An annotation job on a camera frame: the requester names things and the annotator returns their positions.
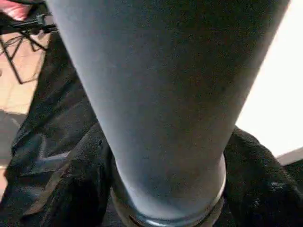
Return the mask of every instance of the cable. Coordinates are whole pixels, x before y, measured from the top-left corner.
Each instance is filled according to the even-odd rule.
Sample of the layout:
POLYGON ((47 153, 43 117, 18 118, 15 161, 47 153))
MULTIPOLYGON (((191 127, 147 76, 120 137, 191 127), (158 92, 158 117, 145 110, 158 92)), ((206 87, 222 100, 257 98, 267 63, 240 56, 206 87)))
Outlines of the cable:
POLYGON ((20 41, 21 38, 22 38, 22 36, 19 35, 19 36, 16 36, 16 37, 13 37, 13 38, 9 39, 8 41, 5 42, 4 47, 8 48, 9 46, 11 46, 11 45, 15 44, 16 42, 20 41))
POLYGON ((44 0, 8 0, 15 3, 20 3, 23 5, 38 5, 38 4, 44 4, 44 0))

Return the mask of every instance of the tiled floor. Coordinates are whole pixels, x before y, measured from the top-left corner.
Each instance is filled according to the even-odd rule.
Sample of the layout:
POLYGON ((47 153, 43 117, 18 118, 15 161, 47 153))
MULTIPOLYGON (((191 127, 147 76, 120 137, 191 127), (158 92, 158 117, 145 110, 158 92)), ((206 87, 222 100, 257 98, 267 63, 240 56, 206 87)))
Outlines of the tiled floor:
MULTIPOLYGON (((4 42, 18 36, 18 34, 3 35, 4 42)), ((42 39, 34 37, 39 43, 47 46, 49 36, 42 39)), ((17 43, 9 47, 13 53, 17 43)), ((18 81, 4 54, 0 54, 0 198, 5 189, 6 181, 3 177, 5 166, 10 160, 10 146, 28 112, 37 76, 40 72, 45 53, 42 50, 33 52, 28 40, 24 40, 16 53, 14 63, 23 81, 18 81)))

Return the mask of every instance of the black cloth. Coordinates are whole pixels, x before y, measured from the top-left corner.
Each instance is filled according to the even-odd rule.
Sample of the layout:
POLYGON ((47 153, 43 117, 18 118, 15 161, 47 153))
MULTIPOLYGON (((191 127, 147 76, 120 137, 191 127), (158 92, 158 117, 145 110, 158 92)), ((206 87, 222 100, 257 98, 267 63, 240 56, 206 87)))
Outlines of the black cloth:
MULTIPOLYGON (((0 227, 124 226, 107 203, 110 147, 58 34, 11 150, 0 227)), ((224 154, 226 203, 216 227, 302 223, 302 193, 269 150, 235 128, 224 154)))

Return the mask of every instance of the gray cylinder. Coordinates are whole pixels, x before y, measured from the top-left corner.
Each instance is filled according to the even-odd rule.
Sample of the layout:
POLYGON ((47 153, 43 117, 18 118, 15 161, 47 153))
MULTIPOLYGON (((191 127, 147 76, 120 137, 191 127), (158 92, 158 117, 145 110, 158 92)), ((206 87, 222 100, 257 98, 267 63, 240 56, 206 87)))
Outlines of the gray cylinder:
POLYGON ((192 226, 287 0, 48 0, 142 225, 192 226))

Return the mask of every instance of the floor tile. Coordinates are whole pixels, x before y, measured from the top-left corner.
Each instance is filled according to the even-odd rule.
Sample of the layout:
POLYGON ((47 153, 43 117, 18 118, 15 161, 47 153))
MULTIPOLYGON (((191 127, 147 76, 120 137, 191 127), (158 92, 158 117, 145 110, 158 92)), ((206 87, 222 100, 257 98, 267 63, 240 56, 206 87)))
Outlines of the floor tile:
POLYGON ((22 85, 14 85, 9 94, 5 109, 31 103, 35 87, 36 81, 22 85))

